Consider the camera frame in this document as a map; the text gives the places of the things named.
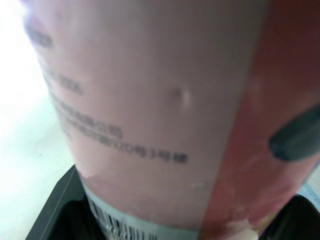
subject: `red label section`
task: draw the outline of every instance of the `red label section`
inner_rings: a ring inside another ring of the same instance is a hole
[[[319,102],[320,1],[273,1],[203,221],[207,236],[225,239],[238,221],[259,225],[298,190],[319,154],[283,161],[268,141]]]

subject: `pink bottle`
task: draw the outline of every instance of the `pink bottle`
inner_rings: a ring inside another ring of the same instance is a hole
[[[317,163],[319,1],[27,4],[107,239],[257,239]]]

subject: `barcode sticker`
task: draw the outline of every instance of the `barcode sticker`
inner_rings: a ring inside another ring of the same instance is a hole
[[[106,204],[83,185],[90,209],[108,240],[196,240],[198,231],[157,225]]]

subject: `white surface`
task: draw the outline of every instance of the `white surface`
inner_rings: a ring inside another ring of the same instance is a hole
[[[0,240],[24,240],[73,162],[36,57],[4,2],[0,0]]]

